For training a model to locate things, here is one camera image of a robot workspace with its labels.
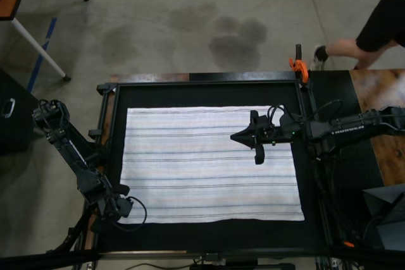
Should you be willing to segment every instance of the person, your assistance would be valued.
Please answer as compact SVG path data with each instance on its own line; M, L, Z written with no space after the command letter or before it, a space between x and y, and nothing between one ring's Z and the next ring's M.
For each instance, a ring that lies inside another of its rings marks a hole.
M357 39L339 39L315 49L312 70L323 70L330 56L358 60L355 70L369 68L387 49L405 47L405 0L380 0Z

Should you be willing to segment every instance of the concrete floor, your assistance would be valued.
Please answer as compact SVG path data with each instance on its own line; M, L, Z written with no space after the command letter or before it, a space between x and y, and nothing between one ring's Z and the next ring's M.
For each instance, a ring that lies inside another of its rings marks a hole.
M33 94L65 102L72 123L87 134L99 116L96 85L112 74L289 70L295 44L302 44L309 62L315 44L357 36L378 1L23 0L17 18L40 43L57 18L48 53L72 82L63 83L43 62ZM1 22L0 66L26 87L36 59L15 29ZM403 62L405 52L397 48L373 68L403 68ZM333 59L326 69L354 64ZM0 254L36 254L59 245L82 212L75 183L44 139L24 154L0 159ZM313 259L296 262L297 269L314 269ZM102 262L99 269L132 264Z

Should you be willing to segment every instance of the striped towel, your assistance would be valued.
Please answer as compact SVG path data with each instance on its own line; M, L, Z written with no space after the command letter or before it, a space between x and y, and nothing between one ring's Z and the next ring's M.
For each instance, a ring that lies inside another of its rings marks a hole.
M128 109L121 183L147 207L147 223L207 223L224 219L302 221L289 144L255 151L230 140L260 107ZM278 122L282 111L275 113ZM121 223L140 223L134 203Z

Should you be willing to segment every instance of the black box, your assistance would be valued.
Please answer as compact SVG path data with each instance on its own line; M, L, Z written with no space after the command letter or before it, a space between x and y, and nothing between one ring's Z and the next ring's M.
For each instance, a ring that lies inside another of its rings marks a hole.
M27 149L38 100L0 69L0 155Z

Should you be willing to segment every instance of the orange clamp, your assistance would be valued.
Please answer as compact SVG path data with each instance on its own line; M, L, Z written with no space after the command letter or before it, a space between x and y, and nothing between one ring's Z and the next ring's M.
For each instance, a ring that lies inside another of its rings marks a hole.
M306 67L306 63L301 59L301 45L296 45L296 60L293 61L291 58L289 59L290 67L292 71L297 72L300 71L302 74L302 83L306 84L308 82L308 69Z

